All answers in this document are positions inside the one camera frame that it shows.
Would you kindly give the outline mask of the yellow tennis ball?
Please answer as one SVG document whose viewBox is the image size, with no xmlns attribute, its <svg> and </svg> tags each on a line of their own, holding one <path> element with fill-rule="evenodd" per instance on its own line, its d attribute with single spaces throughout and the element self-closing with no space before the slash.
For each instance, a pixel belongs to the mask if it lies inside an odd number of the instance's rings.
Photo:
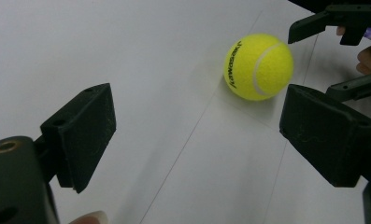
<svg viewBox="0 0 371 224">
<path fill-rule="evenodd" d="M 293 76 L 293 56 L 287 44 L 268 34 L 247 35 L 229 49 L 223 77 L 229 89 L 249 101 L 276 96 Z"/>
</svg>

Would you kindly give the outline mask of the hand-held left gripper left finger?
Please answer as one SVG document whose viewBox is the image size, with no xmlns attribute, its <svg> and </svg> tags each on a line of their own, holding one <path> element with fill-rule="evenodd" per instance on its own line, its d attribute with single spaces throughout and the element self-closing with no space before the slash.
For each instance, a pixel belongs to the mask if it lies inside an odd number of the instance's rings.
<svg viewBox="0 0 371 224">
<path fill-rule="evenodd" d="M 60 186 L 84 191 L 116 132 L 108 83 L 81 91 L 40 126 L 48 149 L 58 156 Z"/>
</svg>

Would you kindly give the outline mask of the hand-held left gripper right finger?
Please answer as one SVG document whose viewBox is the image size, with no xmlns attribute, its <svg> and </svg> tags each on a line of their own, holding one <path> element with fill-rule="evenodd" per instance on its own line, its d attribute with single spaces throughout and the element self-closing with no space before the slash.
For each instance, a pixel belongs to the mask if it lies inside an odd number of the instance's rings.
<svg viewBox="0 0 371 224">
<path fill-rule="evenodd" d="M 371 118 L 326 94 L 290 85 L 279 130 L 333 186 L 371 182 Z"/>
</svg>

